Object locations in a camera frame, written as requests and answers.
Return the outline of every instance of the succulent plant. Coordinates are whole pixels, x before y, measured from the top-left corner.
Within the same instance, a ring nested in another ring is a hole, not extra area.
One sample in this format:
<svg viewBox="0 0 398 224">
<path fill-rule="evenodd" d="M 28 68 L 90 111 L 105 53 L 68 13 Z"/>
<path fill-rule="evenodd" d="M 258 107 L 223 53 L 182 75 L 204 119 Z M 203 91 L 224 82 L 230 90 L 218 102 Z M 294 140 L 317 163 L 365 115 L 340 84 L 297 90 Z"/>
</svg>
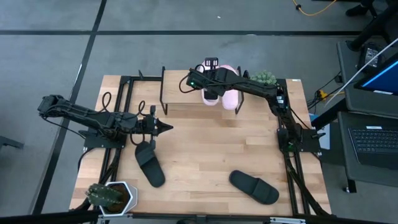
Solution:
<svg viewBox="0 0 398 224">
<path fill-rule="evenodd" d="M 122 203 L 119 200 L 122 196 L 121 192 L 102 184 L 91 185 L 86 191 L 86 195 L 92 205 L 110 207 Z"/>
<path fill-rule="evenodd" d="M 276 84 L 275 76 L 271 72 L 268 72 L 267 70 L 264 70 L 262 72 L 257 72 L 256 76 L 250 77 L 250 79 L 267 85 Z"/>
</svg>

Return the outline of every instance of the black slipper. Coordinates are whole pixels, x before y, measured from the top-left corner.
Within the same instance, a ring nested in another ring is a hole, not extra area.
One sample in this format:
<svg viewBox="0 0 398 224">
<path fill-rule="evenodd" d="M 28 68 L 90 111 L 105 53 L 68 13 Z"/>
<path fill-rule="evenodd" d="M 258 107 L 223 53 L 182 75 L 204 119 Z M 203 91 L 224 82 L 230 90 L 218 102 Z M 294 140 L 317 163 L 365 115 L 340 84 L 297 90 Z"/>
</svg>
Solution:
<svg viewBox="0 0 398 224">
<path fill-rule="evenodd" d="M 160 187 L 164 184 L 165 177 L 154 150 L 149 142 L 144 141 L 136 147 L 136 159 L 149 183 L 153 187 Z"/>
<path fill-rule="evenodd" d="M 255 178 L 239 170 L 234 170 L 229 175 L 229 181 L 237 189 L 248 194 L 257 202 L 270 205 L 279 198 L 279 192 L 273 186 L 265 183 L 260 178 Z"/>
</svg>

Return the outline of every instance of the wooden tabletop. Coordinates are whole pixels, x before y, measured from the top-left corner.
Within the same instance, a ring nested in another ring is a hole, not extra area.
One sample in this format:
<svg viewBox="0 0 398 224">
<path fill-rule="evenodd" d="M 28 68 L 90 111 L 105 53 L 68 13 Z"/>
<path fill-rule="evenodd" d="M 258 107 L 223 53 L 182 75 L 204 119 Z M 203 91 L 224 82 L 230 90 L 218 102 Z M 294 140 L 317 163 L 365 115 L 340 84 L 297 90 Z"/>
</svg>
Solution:
<svg viewBox="0 0 398 224">
<path fill-rule="evenodd" d="M 111 92 L 113 99 L 108 108 L 114 107 L 120 77 L 104 76 L 96 110 L 102 109 L 101 97 L 107 91 Z M 291 107 L 310 126 L 301 81 L 287 80 L 287 88 Z M 245 94 L 243 106 L 237 115 L 233 110 L 224 110 L 220 104 L 177 104 L 169 105 L 168 115 L 165 116 L 159 93 L 160 82 L 134 82 L 129 111 L 136 113 L 139 102 L 145 100 L 147 106 L 144 111 L 148 112 L 150 105 L 156 105 L 157 117 L 173 125 L 174 129 L 156 138 L 155 153 L 166 178 L 165 184 L 159 188 L 148 183 L 134 156 L 135 147 L 129 141 L 126 143 L 117 180 L 125 180 L 138 188 L 138 204 L 131 212 L 292 214 L 284 160 L 276 137 L 277 118 L 264 99 Z M 141 141 L 141 136 L 134 136 L 134 140 Z M 330 212 L 319 162 L 309 153 L 300 155 L 306 186 L 323 209 Z M 70 208 L 79 206 L 88 186 L 98 182 L 103 156 L 104 149 L 96 149 L 82 160 Z M 236 169 L 262 178 L 274 186 L 280 193 L 278 201 L 273 205 L 262 205 L 233 187 L 228 176 Z M 296 196 L 302 212 L 297 186 Z"/>
</svg>

